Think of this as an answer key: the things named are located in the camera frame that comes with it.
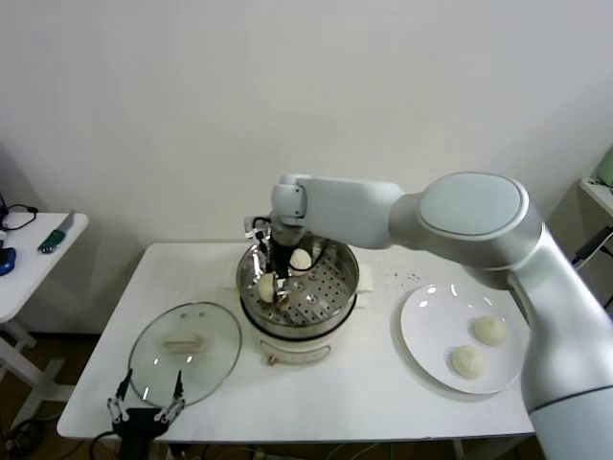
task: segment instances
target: white plate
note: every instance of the white plate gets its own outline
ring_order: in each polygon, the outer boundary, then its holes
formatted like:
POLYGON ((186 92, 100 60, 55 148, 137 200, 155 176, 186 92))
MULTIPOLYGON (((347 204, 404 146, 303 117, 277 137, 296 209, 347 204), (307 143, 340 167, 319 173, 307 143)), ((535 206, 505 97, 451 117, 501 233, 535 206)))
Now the white plate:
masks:
POLYGON ((461 285, 428 285, 413 292, 400 315, 402 335, 420 366, 436 380, 465 393, 496 393, 518 376, 525 346, 517 326, 505 317, 487 294, 461 285), (497 347, 481 342, 472 331, 472 322, 484 315, 505 321, 507 339, 497 347), (461 345, 472 345, 483 353, 486 371, 478 379, 458 374, 451 353, 461 345))

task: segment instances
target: white shelf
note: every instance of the white shelf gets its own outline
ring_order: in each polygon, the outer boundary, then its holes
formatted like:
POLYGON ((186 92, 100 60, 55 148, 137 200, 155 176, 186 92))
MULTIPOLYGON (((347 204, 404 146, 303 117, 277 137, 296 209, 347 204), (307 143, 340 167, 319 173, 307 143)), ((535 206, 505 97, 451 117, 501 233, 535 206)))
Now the white shelf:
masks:
POLYGON ((602 185, 593 177, 584 177, 579 186, 613 218, 613 189, 602 185))

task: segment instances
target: white wall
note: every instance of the white wall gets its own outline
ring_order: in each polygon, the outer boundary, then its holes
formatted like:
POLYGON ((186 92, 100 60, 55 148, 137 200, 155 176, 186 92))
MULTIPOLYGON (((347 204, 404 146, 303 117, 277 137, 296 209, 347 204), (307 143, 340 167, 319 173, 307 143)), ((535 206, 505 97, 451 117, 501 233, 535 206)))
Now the white wall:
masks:
POLYGON ((2 2, 2 189, 92 220, 28 322, 101 329, 149 243, 239 237, 282 172, 415 191, 486 170, 550 213, 613 143, 612 15, 607 0, 2 2))

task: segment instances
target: round plate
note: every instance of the round plate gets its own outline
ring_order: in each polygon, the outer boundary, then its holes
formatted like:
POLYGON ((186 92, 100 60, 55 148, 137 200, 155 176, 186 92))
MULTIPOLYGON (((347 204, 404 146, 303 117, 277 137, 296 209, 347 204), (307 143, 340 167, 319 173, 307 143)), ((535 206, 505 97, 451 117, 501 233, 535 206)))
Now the round plate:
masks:
POLYGON ((199 302, 180 305, 158 316, 136 339, 128 367, 134 391, 147 403, 166 406, 181 371, 186 405, 211 395, 234 369, 242 335, 233 314, 221 305, 199 302), (170 352, 169 334, 197 334, 203 340, 198 353, 170 352))
POLYGON ((459 285, 428 285, 413 292, 400 315, 406 345, 420 366, 436 380, 465 393, 496 393, 518 376, 525 346, 516 327, 479 289, 459 285), (480 341, 472 323, 484 315, 505 321, 507 339, 497 347, 480 341), (458 374, 451 364, 456 347, 471 345, 483 353, 486 371, 478 379, 458 374))

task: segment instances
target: table leg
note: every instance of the table leg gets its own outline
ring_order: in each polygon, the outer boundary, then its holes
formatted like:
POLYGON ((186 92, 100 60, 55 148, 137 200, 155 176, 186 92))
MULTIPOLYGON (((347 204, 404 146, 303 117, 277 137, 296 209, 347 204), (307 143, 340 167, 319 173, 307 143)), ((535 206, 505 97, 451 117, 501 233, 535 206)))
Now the table leg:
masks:
POLYGON ((63 359, 52 359, 44 371, 40 371, 23 355, 0 338, 0 361, 13 374, 32 387, 32 392, 24 402, 12 426, 32 418, 43 401, 67 402, 75 388, 72 385, 58 385, 54 382, 64 363, 63 359))
POLYGON ((23 342, 26 348, 31 350, 36 346, 34 337, 32 337, 16 320, 13 319, 8 323, 4 323, 2 328, 17 342, 23 342))
MULTIPOLYGON (((14 319, 12 321, 9 321, 8 323, 0 325, 0 329, 6 331, 12 338, 15 339, 17 343, 15 344, 14 349, 17 352, 21 352, 24 347, 32 349, 36 346, 36 340, 34 339, 34 337, 29 335, 28 332, 23 329, 14 319)), ((0 381, 2 381, 6 374, 6 366, 3 366, 0 362, 0 381)))

